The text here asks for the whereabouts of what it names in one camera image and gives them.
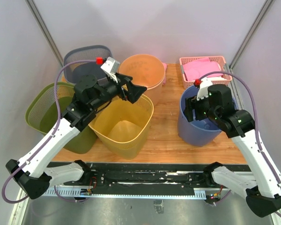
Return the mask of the yellow slotted plastic basket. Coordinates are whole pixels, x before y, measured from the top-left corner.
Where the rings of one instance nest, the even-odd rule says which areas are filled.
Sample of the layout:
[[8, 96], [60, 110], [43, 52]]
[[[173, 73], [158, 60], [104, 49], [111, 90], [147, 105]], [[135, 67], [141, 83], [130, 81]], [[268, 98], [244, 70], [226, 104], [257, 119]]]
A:
[[89, 127], [108, 150], [124, 159], [133, 159], [147, 140], [153, 113], [154, 105], [145, 95], [134, 104], [115, 97]]

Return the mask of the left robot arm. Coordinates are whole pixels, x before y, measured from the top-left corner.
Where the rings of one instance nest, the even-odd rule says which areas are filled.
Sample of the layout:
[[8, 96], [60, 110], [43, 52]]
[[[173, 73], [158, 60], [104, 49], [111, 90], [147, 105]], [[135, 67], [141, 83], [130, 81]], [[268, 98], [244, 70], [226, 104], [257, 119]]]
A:
[[115, 79], [99, 85], [94, 75], [84, 75], [74, 86], [71, 103], [62, 112], [59, 103], [57, 121], [43, 139], [25, 156], [6, 163], [10, 176], [5, 181], [1, 194], [10, 180], [14, 180], [28, 198], [37, 199], [48, 188], [76, 181], [84, 186], [91, 180], [91, 169], [82, 160], [68, 165], [48, 167], [51, 160], [73, 138], [77, 137], [114, 98], [135, 103], [147, 90], [145, 86], [135, 85], [132, 77], [116, 73]]

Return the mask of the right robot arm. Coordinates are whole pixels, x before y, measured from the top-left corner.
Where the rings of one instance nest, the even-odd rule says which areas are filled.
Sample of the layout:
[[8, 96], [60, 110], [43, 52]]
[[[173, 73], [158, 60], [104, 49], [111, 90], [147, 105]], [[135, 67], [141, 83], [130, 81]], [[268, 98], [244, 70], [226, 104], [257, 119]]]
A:
[[223, 185], [245, 199], [258, 217], [265, 217], [281, 209], [281, 173], [274, 165], [255, 125], [246, 110], [237, 109], [231, 90], [224, 84], [206, 88], [199, 97], [199, 89], [182, 103], [182, 112], [189, 121], [210, 120], [239, 148], [254, 180], [249, 180], [214, 162], [203, 171], [203, 183], [212, 188]]

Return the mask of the orange plastic bucket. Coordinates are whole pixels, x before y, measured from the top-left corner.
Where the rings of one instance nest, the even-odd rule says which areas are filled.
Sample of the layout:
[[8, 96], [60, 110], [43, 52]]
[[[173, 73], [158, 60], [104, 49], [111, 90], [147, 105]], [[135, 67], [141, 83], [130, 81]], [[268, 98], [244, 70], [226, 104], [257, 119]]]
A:
[[161, 98], [163, 87], [163, 63], [155, 56], [137, 54], [125, 59], [119, 66], [119, 73], [133, 78], [133, 84], [145, 86], [144, 92], [157, 105]]

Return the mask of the blue plastic bucket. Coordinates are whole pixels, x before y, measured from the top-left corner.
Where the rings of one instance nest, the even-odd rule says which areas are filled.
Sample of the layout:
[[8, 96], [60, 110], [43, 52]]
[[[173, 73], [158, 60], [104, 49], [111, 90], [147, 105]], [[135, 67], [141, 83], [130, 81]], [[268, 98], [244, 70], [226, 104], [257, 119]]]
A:
[[179, 102], [179, 116], [177, 122], [178, 136], [186, 143], [202, 147], [212, 142], [222, 131], [209, 119], [188, 122], [183, 114], [185, 99], [194, 97], [198, 93], [195, 86], [188, 87]]

